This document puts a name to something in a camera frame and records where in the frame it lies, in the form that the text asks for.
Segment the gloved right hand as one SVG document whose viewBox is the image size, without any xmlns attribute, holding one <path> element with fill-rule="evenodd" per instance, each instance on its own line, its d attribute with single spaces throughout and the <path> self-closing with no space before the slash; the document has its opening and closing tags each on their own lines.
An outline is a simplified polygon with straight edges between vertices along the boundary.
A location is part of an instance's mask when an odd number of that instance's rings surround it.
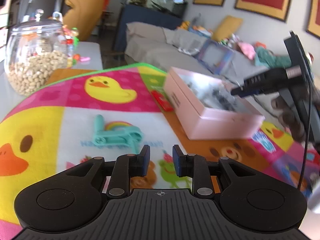
<svg viewBox="0 0 320 240">
<path fill-rule="evenodd" d="M 313 85 L 311 91 L 312 104 L 317 108 L 319 116 L 319 86 Z M 297 90 L 297 93 L 299 98 L 309 101 L 310 89 L 302 87 Z M 278 121 L 290 130 L 293 139 L 297 142 L 306 142 L 306 131 L 303 123 L 295 116 L 294 111 L 292 111 L 283 98 L 278 96 L 277 98 L 272 99 L 271 105 L 273 109 L 281 111 Z M 316 124 L 319 127 L 319 121 L 311 122 L 311 125 L 313 125 L 314 128 Z M 312 144 L 313 148 L 319 154 L 319 142 L 314 142 Z"/>
</svg>

